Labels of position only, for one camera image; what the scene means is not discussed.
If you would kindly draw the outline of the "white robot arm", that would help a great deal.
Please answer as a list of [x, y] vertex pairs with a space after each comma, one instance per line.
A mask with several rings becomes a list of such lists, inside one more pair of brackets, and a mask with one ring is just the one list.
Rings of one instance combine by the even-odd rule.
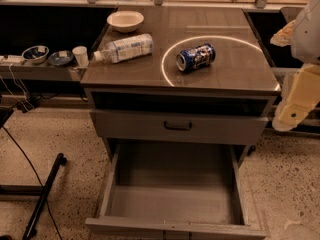
[[274, 129], [289, 131], [320, 102], [320, 0], [310, 0], [270, 42], [276, 46], [289, 45], [292, 57], [303, 63], [297, 72], [284, 77], [282, 100], [272, 121]]

